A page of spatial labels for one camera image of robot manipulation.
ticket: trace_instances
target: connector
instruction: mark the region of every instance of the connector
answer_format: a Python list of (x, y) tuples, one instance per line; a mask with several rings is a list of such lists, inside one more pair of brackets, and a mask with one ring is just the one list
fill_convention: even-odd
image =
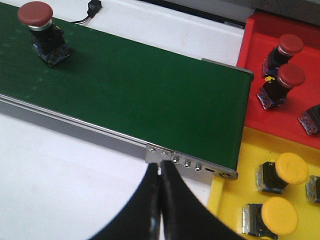
[(88, 11), (86, 12), (90, 18), (94, 18), (94, 16), (100, 11), (102, 8), (101, 1), (99, 0), (91, 0), (88, 3)]

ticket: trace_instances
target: white table surface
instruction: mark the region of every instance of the white table surface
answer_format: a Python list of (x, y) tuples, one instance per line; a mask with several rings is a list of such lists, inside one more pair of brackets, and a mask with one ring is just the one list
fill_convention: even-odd
[[(88, 9), (87, 0), (44, 2), (66, 21), (83, 19)], [(103, 0), (102, 7), (87, 27), (236, 65), (242, 29), (137, 0)], [(0, 102), (0, 240), (88, 239), (136, 190), (144, 156), (142, 147)], [(179, 170), (206, 205), (211, 177)]]

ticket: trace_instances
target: yellow tray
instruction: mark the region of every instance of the yellow tray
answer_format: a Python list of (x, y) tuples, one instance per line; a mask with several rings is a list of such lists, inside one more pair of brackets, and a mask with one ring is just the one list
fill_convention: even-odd
[(264, 203), (270, 197), (281, 196), (290, 201), (299, 216), (297, 230), (279, 240), (316, 240), (320, 238), (320, 204), (309, 203), (306, 184), (288, 185), (282, 195), (256, 190), (256, 169), (264, 162), (274, 162), (284, 152), (302, 157), (309, 168), (309, 175), (320, 176), (320, 149), (302, 145), (265, 132), (245, 127), (240, 148), (237, 171), (239, 178), (224, 181), (214, 177), (208, 209), (228, 227), (248, 240), (257, 237), (242, 233), (242, 208), (246, 204)]

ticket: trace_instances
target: red tray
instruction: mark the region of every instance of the red tray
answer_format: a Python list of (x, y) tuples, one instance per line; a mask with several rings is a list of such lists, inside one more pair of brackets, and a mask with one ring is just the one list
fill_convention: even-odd
[[(305, 72), (305, 82), (292, 89), (285, 104), (264, 110), (256, 93), (266, 82), (262, 63), (278, 45), (282, 34), (295, 34), (304, 43), (302, 52), (289, 61)], [(275, 136), (320, 149), (320, 134), (308, 136), (298, 121), (302, 112), (320, 104), (320, 27), (268, 13), (247, 20), (237, 66), (254, 72), (245, 125)]]

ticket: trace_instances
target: metal bracket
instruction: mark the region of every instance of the metal bracket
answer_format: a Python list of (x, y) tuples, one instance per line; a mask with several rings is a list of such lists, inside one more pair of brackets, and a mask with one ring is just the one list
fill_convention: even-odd
[(199, 173), (205, 171), (227, 180), (236, 180), (238, 178), (238, 173), (228, 167), (151, 143), (146, 144), (146, 163), (157, 163), (160, 165), (163, 160), (171, 160), (174, 164), (183, 165), (191, 171)]

